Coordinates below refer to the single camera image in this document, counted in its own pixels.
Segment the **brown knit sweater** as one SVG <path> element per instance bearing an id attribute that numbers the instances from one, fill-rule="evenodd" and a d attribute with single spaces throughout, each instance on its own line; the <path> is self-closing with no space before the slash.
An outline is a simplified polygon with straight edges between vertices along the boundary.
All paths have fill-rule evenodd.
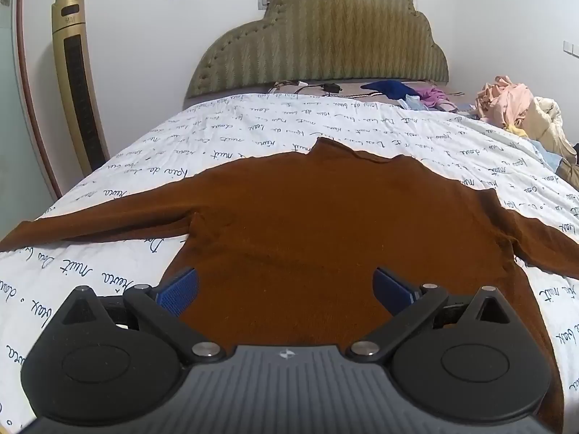
<path id="1" fill-rule="evenodd" d="M 63 216 L 5 251 L 182 237 L 158 284 L 79 285 L 22 367 L 29 433 L 564 433 L 576 391 L 534 269 L 578 284 L 578 245 L 408 156 L 321 138 Z M 153 289 L 184 268 L 175 318 Z M 420 289 L 392 316 L 376 268 Z"/>

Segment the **pink clothes pile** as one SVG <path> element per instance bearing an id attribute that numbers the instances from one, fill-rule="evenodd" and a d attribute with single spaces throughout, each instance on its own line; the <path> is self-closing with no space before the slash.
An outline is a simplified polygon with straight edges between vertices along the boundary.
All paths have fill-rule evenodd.
<path id="1" fill-rule="evenodd" d="M 475 108 L 481 120 L 509 129 L 521 128 L 534 97 L 524 83 L 515 83 L 508 76 L 496 76 L 478 92 Z"/>

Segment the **purple garment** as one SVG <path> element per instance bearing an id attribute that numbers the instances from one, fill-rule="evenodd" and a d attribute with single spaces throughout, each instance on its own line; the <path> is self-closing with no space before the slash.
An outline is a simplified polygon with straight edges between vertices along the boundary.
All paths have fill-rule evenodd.
<path id="1" fill-rule="evenodd" d="M 415 87 L 414 91 L 420 97 L 421 102 L 429 109 L 445 112 L 456 112 L 458 110 L 458 106 L 449 99 L 448 94 L 434 85 Z"/>

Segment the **white wall switch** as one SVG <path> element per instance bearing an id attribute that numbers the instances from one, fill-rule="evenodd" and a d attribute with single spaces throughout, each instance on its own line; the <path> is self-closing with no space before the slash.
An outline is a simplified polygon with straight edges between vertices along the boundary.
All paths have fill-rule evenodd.
<path id="1" fill-rule="evenodd" d="M 564 41 L 563 42 L 563 51 L 568 55 L 572 55 L 576 58 L 579 57 L 579 45 L 578 44 L 573 44 L 571 42 Z"/>

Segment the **light blue garment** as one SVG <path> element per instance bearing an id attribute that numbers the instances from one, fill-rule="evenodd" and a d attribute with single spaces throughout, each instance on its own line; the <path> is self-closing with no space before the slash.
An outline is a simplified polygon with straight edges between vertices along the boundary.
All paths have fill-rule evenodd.
<path id="1" fill-rule="evenodd" d="M 410 111 L 427 111 L 428 108 L 422 103 L 419 96 L 406 95 L 403 99 L 398 99 L 397 102 L 404 110 Z"/>

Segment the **gold tower air conditioner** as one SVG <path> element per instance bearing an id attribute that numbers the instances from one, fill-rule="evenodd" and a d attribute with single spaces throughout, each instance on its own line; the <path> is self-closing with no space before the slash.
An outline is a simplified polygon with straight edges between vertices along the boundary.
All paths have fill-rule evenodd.
<path id="1" fill-rule="evenodd" d="M 88 55 L 84 0 L 55 0 L 52 47 L 58 86 L 73 149 L 83 175 L 109 159 Z"/>

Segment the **cream padded jacket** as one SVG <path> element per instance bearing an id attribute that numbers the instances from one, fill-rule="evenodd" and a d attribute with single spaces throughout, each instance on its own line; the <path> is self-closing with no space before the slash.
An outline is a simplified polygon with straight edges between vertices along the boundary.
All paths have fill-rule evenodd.
<path id="1" fill-rule="evenodd" d="M 534 97 L 521 123 L 521 128 L 532 140 L 539 141 L 549 151 L 576 163 L 577 152 L 563 130 L 561 108 L 554 99 Z"/>

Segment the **khaki quilted garment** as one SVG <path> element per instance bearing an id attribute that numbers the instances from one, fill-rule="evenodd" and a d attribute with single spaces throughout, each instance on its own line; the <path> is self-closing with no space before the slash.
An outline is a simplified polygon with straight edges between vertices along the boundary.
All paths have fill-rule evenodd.
<path id="1" fill-rule="evenodd" d="M 577 163 L 570 163 L 569 160 L 562 158 L 557 167 L 557 175 L 573 187 L 578 187 L 579 170 Z"/>

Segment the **yellow garment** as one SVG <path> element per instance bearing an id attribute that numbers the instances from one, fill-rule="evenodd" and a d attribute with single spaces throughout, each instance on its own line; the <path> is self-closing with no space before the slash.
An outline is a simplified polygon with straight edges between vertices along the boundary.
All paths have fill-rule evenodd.
<path id="1" fill-rule="evenodd" d="M 516 125 L 514 125 L 514 124 L 508 124 L 504 127 L 504 129 L 512 134 L 519 136 L 519 137 L 529 138 L 528 134 L 526 133 L 526 131 L 524 129 L 516 127 Z"/>

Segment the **white quilt with blue script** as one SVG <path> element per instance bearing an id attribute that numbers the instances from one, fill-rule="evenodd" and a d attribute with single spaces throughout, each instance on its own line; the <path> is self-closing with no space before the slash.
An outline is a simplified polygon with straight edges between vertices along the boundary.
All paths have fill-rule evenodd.
<path id="1" fill-rule="evenodd" d="M 488 123 L 377 101 L 304 94 L 240 94 L 190 107 L 150 130 L 80 181 L 48 214 L 59 216 L 153 189 L 245 157 L 306 153 L 320 137 L 391 158 L 407 155 L 500 204 L 578 235 L 578 193 L 527 140 Z M 156 284 L 182 238 L 26 247 L 1 257 L 1 428 L 33 419 L 21 367 L 73 288 L 119 294 Z"/>

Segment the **olive upholstered headboard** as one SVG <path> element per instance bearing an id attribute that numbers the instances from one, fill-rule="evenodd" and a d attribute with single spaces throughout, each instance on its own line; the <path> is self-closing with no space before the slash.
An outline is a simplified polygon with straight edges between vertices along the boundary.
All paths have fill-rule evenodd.
<path id="1" fill-rule="evenodd" d="M 413 0 L 272 0 L 202 56 L 189 98 L 282 80 L 449 80 Z"/>

